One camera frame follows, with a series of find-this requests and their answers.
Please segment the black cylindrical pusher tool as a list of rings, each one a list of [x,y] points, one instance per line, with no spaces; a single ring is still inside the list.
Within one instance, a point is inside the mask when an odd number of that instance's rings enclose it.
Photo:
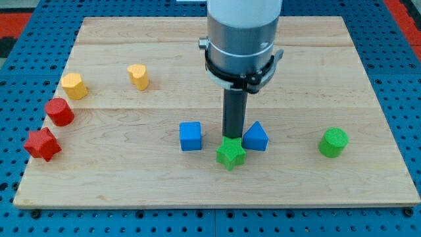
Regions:
[[[243,135],[247,92],[224,90],[222,135],[228,138],[240,138]]]

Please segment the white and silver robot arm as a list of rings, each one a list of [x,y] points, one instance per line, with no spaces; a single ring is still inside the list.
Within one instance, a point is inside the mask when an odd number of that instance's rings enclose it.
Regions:
[[[224,90],[222,134],[243,135],[247,96],[272,79],[282,0],[208,0],[207,36],[199,40],[209,78]]]

